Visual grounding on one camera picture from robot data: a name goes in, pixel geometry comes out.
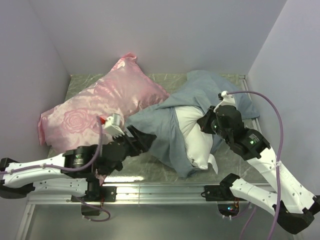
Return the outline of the white pillow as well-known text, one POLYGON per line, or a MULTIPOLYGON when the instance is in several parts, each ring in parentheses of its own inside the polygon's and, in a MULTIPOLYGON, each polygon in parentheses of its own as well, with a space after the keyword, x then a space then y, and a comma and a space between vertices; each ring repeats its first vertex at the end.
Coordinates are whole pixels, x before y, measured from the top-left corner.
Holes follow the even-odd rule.
POLYGON ((204 113, 194 106, 178 106, 174 108, 179 129, 184 138, 186 155, 191 165, 199 170, 208 170, 211 166, 218 173, 218 165, 211 149, 213 136, 201 131, 197 121, 204 113))

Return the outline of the blue and beige pillowcase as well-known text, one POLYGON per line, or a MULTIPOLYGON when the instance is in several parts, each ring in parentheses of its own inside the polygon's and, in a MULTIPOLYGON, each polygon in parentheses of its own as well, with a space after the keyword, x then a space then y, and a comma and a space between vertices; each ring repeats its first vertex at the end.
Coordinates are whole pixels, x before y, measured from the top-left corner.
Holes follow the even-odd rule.
MULTIPOLYGON (((220 103, 219 93, 238 90, 239 87, 219 74, 193 70, 187 73, 186 82, 169 98, 133 114, 126 120, 125 126, 134 126, 143 133, 156 135, 148 152, 164 165, 174 169, 180 178, 187 178, 200 169, 193 167, 187 158, 175 107, 193 106, 205 115, 210 106, 220 103)), ((211 154, 223 142, 218 135, 212 135, 212 138, 211 154)))

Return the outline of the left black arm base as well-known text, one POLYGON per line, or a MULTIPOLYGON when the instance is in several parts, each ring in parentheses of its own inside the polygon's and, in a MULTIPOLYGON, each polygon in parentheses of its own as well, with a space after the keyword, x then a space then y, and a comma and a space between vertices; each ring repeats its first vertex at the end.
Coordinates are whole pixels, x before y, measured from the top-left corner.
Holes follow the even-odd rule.
POLYGON ((102 213, 105 203, 114 203, 116 201, 117 188, 115 186, 89 187, 84 196, 79 197, 87 205, 82 204, 81 214, 84 217, 98 217, 102 213))

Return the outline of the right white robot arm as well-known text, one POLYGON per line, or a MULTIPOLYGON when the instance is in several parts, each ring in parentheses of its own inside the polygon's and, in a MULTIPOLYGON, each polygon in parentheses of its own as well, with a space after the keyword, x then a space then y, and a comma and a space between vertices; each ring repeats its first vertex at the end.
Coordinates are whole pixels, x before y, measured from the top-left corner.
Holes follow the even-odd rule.
POLYGON ((229 148, 254 167, 273 188, 266 191, 230 173, 220 183, 226 200, 246 200, 275 217, 288 233, 296 235, 310 226, 320 211, 320 197, 307 190, 277 160, 270 143, 257 130, 245 127, 241 113, 232 105, 211 106, 197 123, 206 134, 221 137, 229 148))

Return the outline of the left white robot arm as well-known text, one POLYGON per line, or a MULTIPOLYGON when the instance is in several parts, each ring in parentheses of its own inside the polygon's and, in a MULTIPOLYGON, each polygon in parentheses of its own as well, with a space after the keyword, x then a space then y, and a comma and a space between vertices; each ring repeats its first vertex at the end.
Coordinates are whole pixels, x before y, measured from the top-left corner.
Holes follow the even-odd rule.
POLYGON ((146 153, 154 134, 130 126, 126 133, 114 123, 103 123, 100 131, 112 136, 112 141, 79 146, 57 156, 32 162, 17 162, 11 158, 0 161, 0 196, 22 199, 28 194, 66 194, 96 201, 102 194, 99 177, 123 169, 127 157, 146 153))

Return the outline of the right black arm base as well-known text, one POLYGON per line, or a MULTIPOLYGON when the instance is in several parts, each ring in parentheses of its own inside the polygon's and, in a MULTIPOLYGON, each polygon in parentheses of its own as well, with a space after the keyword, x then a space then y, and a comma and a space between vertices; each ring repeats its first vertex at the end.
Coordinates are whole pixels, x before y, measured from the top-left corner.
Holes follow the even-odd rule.
POLYGON ((206 202, 216 202, 222 218, 230 220, 242 216, 251 207, 250 202, 235 197, 228 188, 220 185, 205 185, 200 195, 206 202))

